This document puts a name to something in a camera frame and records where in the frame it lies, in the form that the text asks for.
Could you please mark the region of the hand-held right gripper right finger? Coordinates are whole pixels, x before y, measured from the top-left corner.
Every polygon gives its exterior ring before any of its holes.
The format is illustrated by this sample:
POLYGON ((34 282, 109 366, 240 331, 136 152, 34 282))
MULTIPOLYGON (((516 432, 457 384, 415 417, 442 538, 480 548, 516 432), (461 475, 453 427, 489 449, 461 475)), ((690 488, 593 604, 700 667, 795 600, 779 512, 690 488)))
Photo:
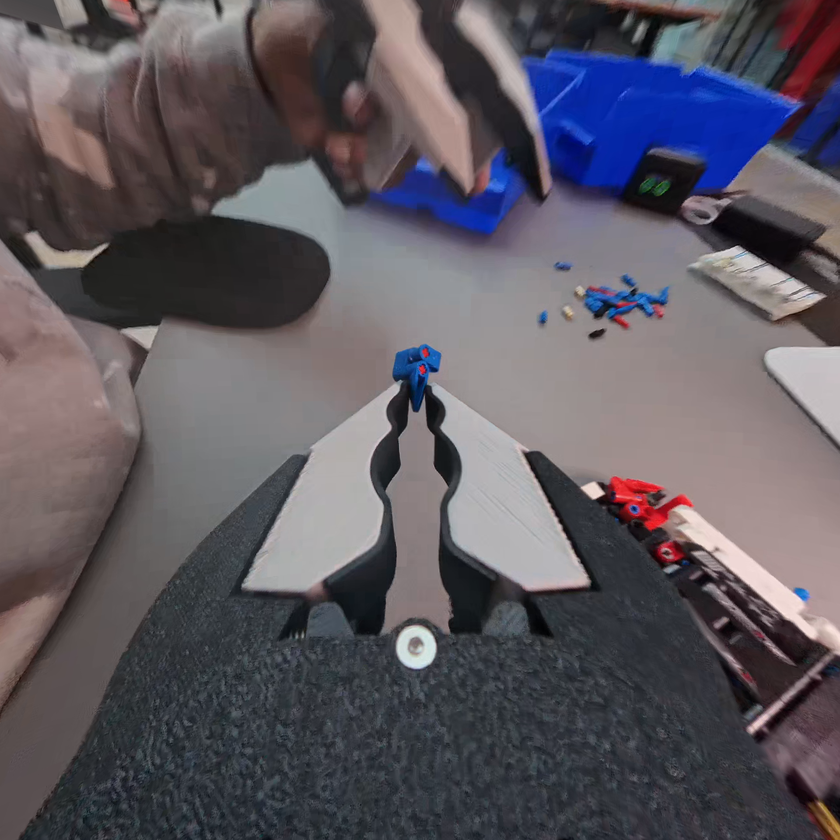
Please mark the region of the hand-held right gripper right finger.
POLYGON ((438 567, 451 634, 479 634, 502 602, 529 619, 534 596, 586 592, 592 578, 524 444, 441 385, 425 397, 434 467, 446 484, 438 567))

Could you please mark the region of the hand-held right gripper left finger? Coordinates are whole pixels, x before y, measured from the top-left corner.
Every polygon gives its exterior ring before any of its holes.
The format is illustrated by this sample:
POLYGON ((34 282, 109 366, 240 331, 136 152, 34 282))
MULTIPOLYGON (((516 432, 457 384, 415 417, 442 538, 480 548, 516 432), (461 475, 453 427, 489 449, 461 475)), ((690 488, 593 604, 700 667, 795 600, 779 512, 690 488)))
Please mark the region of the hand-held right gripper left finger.
POLYGON ((387 489, 409 414, 394 383, 310 447, 241 591, 338 604, 357 634, 377 635, 396 572, 387 489))

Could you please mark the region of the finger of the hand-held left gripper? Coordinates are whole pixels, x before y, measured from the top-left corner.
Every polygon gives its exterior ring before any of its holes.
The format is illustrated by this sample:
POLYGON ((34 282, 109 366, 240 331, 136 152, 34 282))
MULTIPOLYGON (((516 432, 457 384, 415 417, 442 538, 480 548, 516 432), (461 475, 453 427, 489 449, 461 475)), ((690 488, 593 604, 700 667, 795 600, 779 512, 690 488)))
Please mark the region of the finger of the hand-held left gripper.
POLYGON ((409 152, 445 172, 462 193, 476 182, 470 119, 427 43, 414 2, 365 1, 374 40, 364 85, 377 103, 367 130, 364 186, 382 192, 409 152))
POLYGON ((425 38, 440 60, 448 88, 466 115, 468 179, 500 152, 536 201, 551 192, 550 162, 528 75, 484 2, 425 3, 425 38))

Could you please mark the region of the blue brick connector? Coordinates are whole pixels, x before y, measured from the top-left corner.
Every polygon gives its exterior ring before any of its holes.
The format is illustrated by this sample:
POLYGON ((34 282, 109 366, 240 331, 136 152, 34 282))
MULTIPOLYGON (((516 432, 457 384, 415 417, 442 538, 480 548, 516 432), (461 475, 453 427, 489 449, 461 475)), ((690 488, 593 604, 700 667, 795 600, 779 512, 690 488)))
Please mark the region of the blue brick connector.
POLYGON ((407 382, 411 407, 418 413, 424 403, 429 377, 439 371, 442 354, 424 343, 398 351, 392 368, 394 382, 407 382))

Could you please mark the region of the person's left forearm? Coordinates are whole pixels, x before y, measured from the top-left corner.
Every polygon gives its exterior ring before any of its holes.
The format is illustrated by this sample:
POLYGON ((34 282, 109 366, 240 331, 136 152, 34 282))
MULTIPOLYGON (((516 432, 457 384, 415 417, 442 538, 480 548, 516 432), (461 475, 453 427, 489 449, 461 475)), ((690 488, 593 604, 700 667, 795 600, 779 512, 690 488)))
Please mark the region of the person's left forearm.
POLYGON ((167 2, 109 52, 1 27, 2 239, 91 249, 209 214, 274 165, 304 161, 259 82, 254 12, 167 2))

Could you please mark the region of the grey desk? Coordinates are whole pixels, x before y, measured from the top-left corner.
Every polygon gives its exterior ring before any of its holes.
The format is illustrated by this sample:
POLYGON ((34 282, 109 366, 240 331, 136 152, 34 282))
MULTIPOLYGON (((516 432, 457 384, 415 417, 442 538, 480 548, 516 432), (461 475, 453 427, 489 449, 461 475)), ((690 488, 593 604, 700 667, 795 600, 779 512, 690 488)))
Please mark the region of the grey desk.
POLYGON ((378 206, 342 208, 309 164, 273 169, 218 215, 294 228, 328 251, 316 309, 275 331, 161 325, 137 382, 143 441, 55 630, 2 713, 2 838, 18 838, 95 716, 144 615, 204 537, 290 456, 392 383, 394 354, 443 355, 434 382, 577 483, 622 476, 700 514, 838 624, 838 448, 764 369, 816 347, 687 267, 673 218, 556 184, 489 238, 378 206), (538 328, 579 282, 669 287, 631 328, 538 328))

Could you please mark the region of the person's left hand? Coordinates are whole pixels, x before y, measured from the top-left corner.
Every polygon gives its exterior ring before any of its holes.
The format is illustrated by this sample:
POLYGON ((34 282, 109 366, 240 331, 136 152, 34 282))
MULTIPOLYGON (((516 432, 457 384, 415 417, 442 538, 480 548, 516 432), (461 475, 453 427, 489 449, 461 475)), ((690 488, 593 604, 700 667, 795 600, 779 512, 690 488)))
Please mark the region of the person's left hand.
POLYGON ((248 26, 253 65, 294 145, 308 154, 325 153, 342 182, 359 182, 376 106, 355 81, 343 94, 343 114, 350 127, 329 126, 312 61, 328 22, 317 2, 259 4, 248 26))

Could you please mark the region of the small blue storage bin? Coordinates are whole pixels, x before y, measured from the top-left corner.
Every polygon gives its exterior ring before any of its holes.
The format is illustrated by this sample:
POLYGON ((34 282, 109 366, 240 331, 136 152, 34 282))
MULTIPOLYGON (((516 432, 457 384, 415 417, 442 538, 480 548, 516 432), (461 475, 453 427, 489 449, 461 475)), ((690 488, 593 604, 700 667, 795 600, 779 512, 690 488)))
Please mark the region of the small blue storage bin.
MULTIPOLYGON (((547 155, 553 153, 559 135, 562 106, 579 88, 584 75, 581 67, 554 59, 528 58, 522 62, 532 88, 547 155)), ((473 198, 459 196, 433 166, 421 159, 396 186, 371 194, 369 204, 381 204, 427 214, 437 221, 490 235, 527 191, 526 183, 501 151, 492 162, 490 183, 473 198)))

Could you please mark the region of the black device with green display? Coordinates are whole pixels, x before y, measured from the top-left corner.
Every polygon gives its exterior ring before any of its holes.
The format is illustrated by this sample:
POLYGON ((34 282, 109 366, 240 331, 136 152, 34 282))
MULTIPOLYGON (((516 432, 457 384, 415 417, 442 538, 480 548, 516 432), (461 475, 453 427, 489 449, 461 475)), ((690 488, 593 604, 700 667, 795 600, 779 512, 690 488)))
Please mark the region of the black device with green display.
POLYGON ((659 215, 678 215, 706 169, 707 161, 702 156, 664 146, 651 147, 625 184, 621 200, 659 215))

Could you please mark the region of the large blue storage bin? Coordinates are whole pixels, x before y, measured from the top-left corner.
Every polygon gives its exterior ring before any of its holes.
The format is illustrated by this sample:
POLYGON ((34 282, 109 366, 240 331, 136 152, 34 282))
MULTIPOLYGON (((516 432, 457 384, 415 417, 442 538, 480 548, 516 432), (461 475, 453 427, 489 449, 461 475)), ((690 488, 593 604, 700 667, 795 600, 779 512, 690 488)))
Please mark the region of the large blue storage bin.
POLYGON ((558 49, 545 60, 576 71, 543 118, 553 169, 614 193, 653 148, 702 159, 702 192, 727 187, 802 106, 705 66, 558 49))

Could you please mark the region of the brick toy car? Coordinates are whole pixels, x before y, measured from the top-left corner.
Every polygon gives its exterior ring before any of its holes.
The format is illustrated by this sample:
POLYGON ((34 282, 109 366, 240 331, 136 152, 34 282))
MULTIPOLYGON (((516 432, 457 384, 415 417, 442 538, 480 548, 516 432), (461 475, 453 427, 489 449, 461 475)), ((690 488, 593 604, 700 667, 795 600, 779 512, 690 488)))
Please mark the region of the brick toy car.
POLYGON ((824 838, 838 838, 838 627, 810 612, 690 499, 613 477, 581 488, 677 589, 727 674, 745 730, 824 838))

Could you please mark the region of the pile of small brick pins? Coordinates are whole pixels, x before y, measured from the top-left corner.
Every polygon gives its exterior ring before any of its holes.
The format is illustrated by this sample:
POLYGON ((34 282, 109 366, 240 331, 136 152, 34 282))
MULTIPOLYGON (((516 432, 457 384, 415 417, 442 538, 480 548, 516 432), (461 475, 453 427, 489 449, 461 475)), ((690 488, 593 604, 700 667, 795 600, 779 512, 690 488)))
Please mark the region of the pile of small brick pins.
POLYGON ((623 331, 629 330, 629 319, 634 312, 642 313, 646 319, 662 319, 668 304, 669 287, 645 291, 633 276, 624 273, 619 276, 617 286, 603 282, 577 283, 568 301, 562 301, 555 311, 540 310, 535 322, 538 328, 545 329, 554 320, 572 323, 581 314, 583 318, 599 323, 587 333, 588 340, 597 341, 605 337, 610 324, 623 331))

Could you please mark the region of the person's leg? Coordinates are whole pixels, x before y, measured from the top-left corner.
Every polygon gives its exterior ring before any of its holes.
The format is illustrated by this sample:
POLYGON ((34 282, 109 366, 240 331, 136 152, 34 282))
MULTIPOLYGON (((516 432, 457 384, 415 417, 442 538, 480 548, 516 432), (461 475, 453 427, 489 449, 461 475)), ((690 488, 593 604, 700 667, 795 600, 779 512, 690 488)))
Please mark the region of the person's leg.
POLYGON ((120 233, 81 272, 97 303, 225 329, 278 329, 318 303, 327 251, 298 231, 207 216, 120 233))

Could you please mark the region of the person's torso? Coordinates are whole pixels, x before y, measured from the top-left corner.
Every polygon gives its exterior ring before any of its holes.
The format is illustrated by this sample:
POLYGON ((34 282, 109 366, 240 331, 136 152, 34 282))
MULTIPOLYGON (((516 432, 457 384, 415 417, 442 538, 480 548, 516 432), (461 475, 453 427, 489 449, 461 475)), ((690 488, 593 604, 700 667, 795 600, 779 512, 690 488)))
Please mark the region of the person's torso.
POLYGON ((68 316, 1 246, 1 706, 65 606, 141 436, 142 348, 68 316))

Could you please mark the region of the black power adapter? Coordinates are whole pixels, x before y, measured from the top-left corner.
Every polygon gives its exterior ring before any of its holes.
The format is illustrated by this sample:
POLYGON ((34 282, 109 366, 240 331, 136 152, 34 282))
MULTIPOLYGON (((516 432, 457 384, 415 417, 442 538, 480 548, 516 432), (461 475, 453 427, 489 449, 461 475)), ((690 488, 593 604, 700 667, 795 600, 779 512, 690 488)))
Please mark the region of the black power adapter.
POLYGON ((710 226, 755 256, 787 264, 811 249, 827 226, 752 195, 728 199, 710 226))

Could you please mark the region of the printed instruction booklet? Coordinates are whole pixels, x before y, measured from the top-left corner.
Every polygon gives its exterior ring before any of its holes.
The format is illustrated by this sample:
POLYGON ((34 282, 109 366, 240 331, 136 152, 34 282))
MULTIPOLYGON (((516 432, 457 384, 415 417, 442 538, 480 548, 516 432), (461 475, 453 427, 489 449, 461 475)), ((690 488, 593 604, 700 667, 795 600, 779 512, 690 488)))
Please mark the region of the printed instruction booklet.
POLYGON ((826 295, 740 246, 699 257, 688 271, 717 282, 772 322, 797 316, 826 295))

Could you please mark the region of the white flat panel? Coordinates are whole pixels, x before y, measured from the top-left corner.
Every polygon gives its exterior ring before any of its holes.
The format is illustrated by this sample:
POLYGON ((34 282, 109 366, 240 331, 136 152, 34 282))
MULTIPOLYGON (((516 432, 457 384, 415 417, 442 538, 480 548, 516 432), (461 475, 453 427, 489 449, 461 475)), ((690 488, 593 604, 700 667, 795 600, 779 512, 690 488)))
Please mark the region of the white flat panel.
POLYGON ((763 365, 783 391, 839 448, 839 348, 780 347, 763 365))

